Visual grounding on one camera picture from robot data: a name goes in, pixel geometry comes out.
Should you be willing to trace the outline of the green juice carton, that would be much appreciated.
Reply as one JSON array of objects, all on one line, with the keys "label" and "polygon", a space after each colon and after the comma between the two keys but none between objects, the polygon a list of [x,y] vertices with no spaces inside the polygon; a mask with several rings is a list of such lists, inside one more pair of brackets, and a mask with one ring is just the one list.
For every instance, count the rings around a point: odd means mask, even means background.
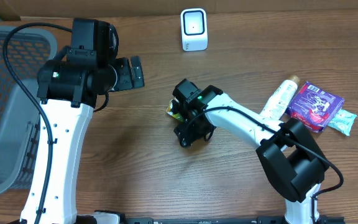
[{"label": "green juice carton", "polygon": [[176,120],[180,122],[185,122],[185,119],[180,114],[179,109],[180,109],[179,101],[176,98],[174,98],[170,100],[166,112],[168,115],[175,118]]}]

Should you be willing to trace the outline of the white tube gold cap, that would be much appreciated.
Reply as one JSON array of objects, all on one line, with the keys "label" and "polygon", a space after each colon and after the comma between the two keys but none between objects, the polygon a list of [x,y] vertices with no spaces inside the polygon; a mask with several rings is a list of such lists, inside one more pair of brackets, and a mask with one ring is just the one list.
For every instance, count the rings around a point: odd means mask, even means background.
[{"label": "white tube gold cap", "polygon": [[296,93],[299,84],[300,78],[298,76],[289,76],[268,99],[260,115],[269,119],[280,119]]}]

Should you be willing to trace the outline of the purple snack packet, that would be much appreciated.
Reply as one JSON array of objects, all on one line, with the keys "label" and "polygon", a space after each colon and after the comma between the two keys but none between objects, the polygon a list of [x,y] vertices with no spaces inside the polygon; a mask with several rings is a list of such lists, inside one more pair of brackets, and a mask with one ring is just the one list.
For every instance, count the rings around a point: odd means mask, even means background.
[{"label": "purple snack packet", "polygon": [[306,81],[287,106],[285,114],[300,120],[312,132],[322,132],[342,108],[344,98]]}]

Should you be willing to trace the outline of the teal snack packet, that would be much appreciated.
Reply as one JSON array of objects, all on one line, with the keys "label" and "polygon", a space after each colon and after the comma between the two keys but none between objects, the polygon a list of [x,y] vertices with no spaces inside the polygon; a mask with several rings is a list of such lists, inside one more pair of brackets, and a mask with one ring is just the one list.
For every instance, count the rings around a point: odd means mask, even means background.
[{"label": "teal snack packet", "polygon": [[354,124],[356,114],[340,109],[334,118],[328,123],[328,126],[336,129],[346,136],[350,136],[352,125]]}]

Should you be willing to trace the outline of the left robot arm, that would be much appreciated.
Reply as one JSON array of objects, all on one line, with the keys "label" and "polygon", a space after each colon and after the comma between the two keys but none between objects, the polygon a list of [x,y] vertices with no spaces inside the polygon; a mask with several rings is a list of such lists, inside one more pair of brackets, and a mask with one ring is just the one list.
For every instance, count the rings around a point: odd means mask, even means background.
[{"label": "left robot arm", "polygon": [[108,22],[75,19],[71,44],[37,75],[40,137],[21,223],[120,223],[114,212],[79,215],[76,183],[86,130],[99,95],[144,85],[137,57],[119,58],[117,31]]}]

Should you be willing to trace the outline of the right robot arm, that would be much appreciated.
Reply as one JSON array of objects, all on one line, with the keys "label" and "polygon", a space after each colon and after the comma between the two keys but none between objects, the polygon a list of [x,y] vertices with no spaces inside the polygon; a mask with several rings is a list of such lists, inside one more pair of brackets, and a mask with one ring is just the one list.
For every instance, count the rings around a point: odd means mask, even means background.
[{"label": "right robot arm", "polygon": [[223,128],[255,151],[272,187],[285,199],[286,223],[319,223],[317,210],[324,174],[329,162],[302,122],[264,118],[236,103],[215,86],[199,89],[183,80],[173,91],[170,109],[182,120],[174,132],[181,147],[208,141]]}]

